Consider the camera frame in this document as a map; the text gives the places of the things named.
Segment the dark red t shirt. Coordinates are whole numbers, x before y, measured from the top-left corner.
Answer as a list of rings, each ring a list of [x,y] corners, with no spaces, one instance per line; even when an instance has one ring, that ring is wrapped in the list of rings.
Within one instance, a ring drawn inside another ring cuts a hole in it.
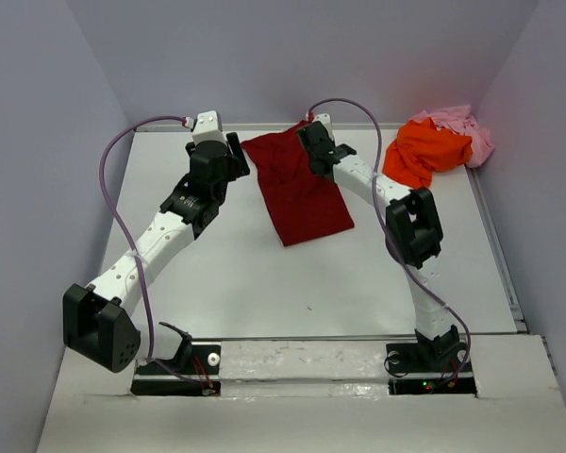
[[[285,247],[352,229],[355,224],[331,181],[314,175],[296,131],[306,121],[278,133],[241,143],[258,173],[258,186],[279,240]]]

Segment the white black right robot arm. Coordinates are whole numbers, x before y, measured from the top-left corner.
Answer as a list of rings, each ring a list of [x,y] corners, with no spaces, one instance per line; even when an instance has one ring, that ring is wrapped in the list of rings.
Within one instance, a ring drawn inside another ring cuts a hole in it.
[[[335,143],[330,123],[319,115],[296,135],[308,154],[308,166],[371,205],[383,225],[385,244],[405,272],[415,311],[416,342],[393,348],[406,372],[423,367],[439,371],[461,349],[457,324],[439,296],[434,294],[436,258],[443,233],[432,192],[411,189],[377,173],[357,151]]]

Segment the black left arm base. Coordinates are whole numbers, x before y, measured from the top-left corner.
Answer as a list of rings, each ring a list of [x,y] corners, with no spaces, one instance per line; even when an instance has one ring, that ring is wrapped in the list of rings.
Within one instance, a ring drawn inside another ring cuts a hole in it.
[[[222,344],[194,342],[183,365],[165,361],[136,365],[131,393],[136,396],[212,397],[221,394]]]

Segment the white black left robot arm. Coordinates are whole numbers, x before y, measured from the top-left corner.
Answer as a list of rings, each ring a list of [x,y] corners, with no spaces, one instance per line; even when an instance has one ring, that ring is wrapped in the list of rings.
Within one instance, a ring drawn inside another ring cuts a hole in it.
[[[134,246],[87,286],[74,284],[63,296],[65,345],[112,373],[133,361],[157,362],[179,373],[191,358],[188,332],[166,322],[136,325],[132,315],[149,285],[217,217],[228,184],[250,170],[235,132],[195,138],[186,149],[189,172]]]

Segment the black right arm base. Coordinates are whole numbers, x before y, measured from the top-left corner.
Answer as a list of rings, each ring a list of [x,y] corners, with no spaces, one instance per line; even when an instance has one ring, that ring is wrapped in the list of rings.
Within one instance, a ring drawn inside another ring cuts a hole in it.
[[[460,342],[441,359],[424,358],[417,342],[386,345],[384,368],[388,373],[388,392],[392,396],[470,394],[477,395],[472,364],[461,370],[466,343]]]

